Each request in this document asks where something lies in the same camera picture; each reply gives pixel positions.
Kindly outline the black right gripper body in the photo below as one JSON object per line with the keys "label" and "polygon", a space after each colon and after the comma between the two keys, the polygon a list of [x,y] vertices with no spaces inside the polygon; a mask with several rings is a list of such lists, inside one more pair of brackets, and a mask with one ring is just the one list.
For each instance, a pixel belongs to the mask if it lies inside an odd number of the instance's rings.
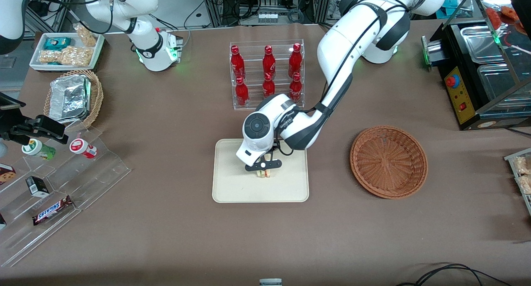
{"label": "black right gripper body", "polygon": [[6,141],[12,142],[29,142],[29,139],[25,140],[11,140],[9,136],[9,130],[13,126],[17,125],[32,125],[34,119],[24,116],[20,110],[1,110],[0,112],[0,134],[1,138]]}

